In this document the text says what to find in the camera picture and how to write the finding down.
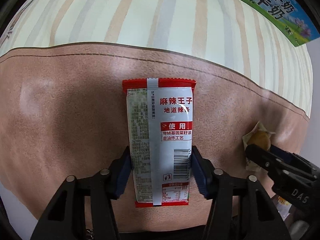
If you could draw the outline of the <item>orange round pastry packet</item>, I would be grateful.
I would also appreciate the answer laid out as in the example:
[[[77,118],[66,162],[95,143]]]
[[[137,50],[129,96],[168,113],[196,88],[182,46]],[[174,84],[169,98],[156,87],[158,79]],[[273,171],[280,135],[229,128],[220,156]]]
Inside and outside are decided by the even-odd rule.
[[[271,148],[271,136],[274,134],[275,132],[268,131],[261,122],[257,122],[255,127],[242,137],[244,150],[248,145],[255,144],[268,151]]]

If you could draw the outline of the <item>red white spicy strip packet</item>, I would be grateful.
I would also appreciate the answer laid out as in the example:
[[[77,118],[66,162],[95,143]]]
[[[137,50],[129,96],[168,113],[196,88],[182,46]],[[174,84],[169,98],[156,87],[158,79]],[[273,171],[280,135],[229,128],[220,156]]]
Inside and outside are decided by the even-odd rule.
[[[195,80],[122,81],[136,207],[189,203]]]

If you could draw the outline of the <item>striped cream bed blanket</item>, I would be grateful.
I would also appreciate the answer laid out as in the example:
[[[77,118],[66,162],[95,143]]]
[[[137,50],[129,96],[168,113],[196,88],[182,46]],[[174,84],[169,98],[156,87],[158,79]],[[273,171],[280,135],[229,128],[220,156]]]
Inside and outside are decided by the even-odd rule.
[[[310,121],[306,45],[241,0],[25,0],[1,33],[1,184],[39,219],[63,180],[131,146],[112,203],[121,232],[203,225],[195,145],[237,178],[243,136],[298,153]]]

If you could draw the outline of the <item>blue milk cardboard box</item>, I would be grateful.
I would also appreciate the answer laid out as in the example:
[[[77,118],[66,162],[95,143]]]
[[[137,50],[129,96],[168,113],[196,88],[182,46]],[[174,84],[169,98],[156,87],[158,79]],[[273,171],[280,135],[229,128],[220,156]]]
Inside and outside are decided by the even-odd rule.
[[[295,46],[319,38],[319,31],[297,0],[241,0],[262,14]]]

